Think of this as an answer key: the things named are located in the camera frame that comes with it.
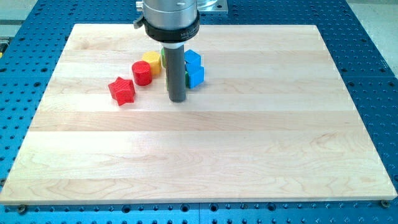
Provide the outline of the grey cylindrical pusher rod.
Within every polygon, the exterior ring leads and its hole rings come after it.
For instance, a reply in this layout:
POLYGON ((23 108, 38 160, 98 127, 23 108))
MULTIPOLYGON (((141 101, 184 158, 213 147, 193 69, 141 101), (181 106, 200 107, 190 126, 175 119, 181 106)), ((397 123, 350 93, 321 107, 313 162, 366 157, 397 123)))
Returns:
POLYGON ((186 99, 184 53, 184 43, 164 44, 169 99, 177 103, 186 99))

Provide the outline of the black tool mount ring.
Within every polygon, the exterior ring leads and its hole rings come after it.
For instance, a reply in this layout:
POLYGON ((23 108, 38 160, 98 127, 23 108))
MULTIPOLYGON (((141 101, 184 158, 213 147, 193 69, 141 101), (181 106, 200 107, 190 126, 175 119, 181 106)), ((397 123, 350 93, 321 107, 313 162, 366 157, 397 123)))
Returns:
POLYGON ((198 33, 200 15, 199 11, 147 11, 133 24, 135 29, 144 26, 151 39, 176 44, 188 41, 198 33))

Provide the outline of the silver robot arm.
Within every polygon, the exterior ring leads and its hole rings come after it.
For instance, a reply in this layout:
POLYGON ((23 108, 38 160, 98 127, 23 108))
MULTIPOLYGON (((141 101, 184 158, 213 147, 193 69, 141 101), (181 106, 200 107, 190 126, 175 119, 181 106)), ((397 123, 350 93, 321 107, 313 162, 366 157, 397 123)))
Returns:
POLYGON ((145 28, 146 34, 164 49, 169 99, 186 99, 184 44, 197 35, 200 15, 196 0, 141 0, 136 2, 141 12, 133 22, 136 29, 145 28))

